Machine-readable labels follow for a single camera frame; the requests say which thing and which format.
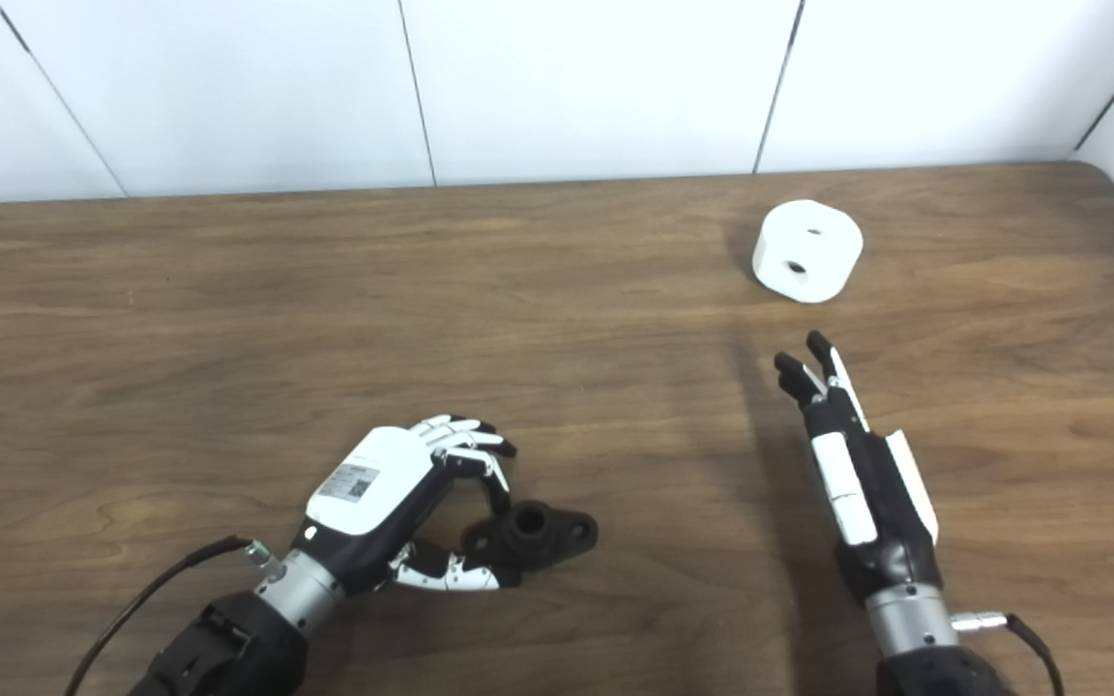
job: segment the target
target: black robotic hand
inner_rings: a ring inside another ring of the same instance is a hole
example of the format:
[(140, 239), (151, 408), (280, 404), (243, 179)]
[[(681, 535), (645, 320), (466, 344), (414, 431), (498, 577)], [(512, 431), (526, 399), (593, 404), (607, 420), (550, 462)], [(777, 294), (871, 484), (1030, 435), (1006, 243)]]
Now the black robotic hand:
[(858, 604), (906, 585), (942, 587), (935, 543), (940, 525), (906, 433), (871, 432), (840, 353), (818, 331), (805, 340), (827, 382), (789, 353), (776, 354), (781, 389), (799, 402), (832, 513), (837, 560)]
[(906, 433), (870, 430), (839, 352), (810, 332), (823, 380), (788, 353), (776, 355), (780, 386), (797, 401), (840, 539), (836, 558), (850, 594), (867, 609), (883, 659), (881, 696), (1008, 696), (999, 675), (959, 645), (958, 634), (1007, 628), (1043, 657), (1056, 694), (1064, 684), (1052, 651), (1016, 616), (949, 616), (935, 546), (940, 526)]

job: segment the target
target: robotic hand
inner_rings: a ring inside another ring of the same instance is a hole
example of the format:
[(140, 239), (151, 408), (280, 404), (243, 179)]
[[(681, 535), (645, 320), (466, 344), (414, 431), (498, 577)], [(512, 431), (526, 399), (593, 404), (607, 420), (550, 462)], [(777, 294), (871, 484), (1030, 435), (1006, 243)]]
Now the robotic hand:
[(906, 433), (880, 437), (862, 414), (837, 349), (819, 332), (805, 341), (824, 380), (788, 353), (776, 355), (780, 386), (797, 400), (819, 479), (839, 527), (836, 559), (853, 599), (867, 609), (883, 659), (883, 696), (1005, 696), (999, 675), (959, 645), (958, 634), (1007, 628), (1047, 666), (1064, 693), (1052, 651), (1016, 616), (948, 616), (935, 546), (940, 526)]
[[(255, 590), (213, 600), (159, 651), (133, 696), (289, 696), (304, 682), (306, 643), (342, 599), (389, 581), (426, 590), (498, 590), (589, 551), (596, 520), (543, 502), (509, 506), (498, 455), (515, 447), (486, 422), (437, 415), (410, 430), (377, 428), (306, 503), (284, 559), (229, 538), (188, 556), (147, 587), (102, 634), (68, 686), (74, 695), (110, 635), (183, 568), (244, 547), (261, 566)], [(463, 535), (463, 552), (412, 539), (455, 480), (480, 480), (492, 518)]]

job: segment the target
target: qr code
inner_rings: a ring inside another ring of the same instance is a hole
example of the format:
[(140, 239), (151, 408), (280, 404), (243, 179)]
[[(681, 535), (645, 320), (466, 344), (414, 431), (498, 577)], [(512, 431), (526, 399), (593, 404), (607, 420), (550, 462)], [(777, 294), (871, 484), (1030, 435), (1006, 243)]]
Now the qr code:
[(329, 479), (324, 481), (317, 493), (329, 494), (331, 498), (346, 502), (359, 502), (359, 499), (368, 493), (368, 488), (372, 486), (372, 481), (377, 480), (377, 476), (380, 473), (374, 468), (341, 464), (332, 474), (329, 474)]
[(352, 497), (352, 498), (354, 498), (356, 500), (360, 499), (360, 498), (363, 498), (363, 493), (368, 493), (368, 486), (371, 486), (371, 484), (372, 484), (372, 481), (370, 481), (370, 480), (363, 480), (363, 479), (361, 479), (361, 480), (355, 481), (355, 484), (352, 486), (352, 487), (350, 487), (350, 497)]

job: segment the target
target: white foam block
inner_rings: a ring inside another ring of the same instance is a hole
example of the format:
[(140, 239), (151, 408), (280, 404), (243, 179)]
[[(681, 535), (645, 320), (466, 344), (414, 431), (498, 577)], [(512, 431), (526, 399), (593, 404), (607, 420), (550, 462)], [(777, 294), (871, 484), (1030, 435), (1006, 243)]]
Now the white foam block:
[(843, 290), (862, 233), (853, 218), (815, 202), (782, 203), (759, 231), (752, 265), (764, 286), (799, 303), (823, 303)]

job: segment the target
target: wooden table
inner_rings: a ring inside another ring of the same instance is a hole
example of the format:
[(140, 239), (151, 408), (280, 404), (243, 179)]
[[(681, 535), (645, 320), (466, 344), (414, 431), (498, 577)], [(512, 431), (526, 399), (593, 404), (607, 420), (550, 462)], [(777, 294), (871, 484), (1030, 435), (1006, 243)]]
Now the wooden table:
[[(867, 237), (822, 305), (747, 268), (808, 197)], [(1114, 186), (1053, 164), (0, 206), (0, 695), (59, 693), (160, 569), (284, 546), (363, 433), (444, 411), (498, 423), (517, 497), (600, 546), (521, 590), (355, 600), (302, 693), (872, 693), (770, 365), (813, 326), (909, 433), (954, 608), (1020, 612), (1071, 693), (1114, 693)], [(467, 484), (426, 533), (482, 512)], [(185, 574), (82, 693), (251, 582)], [(1016, 639), (971, 646), (1048, 693)]]

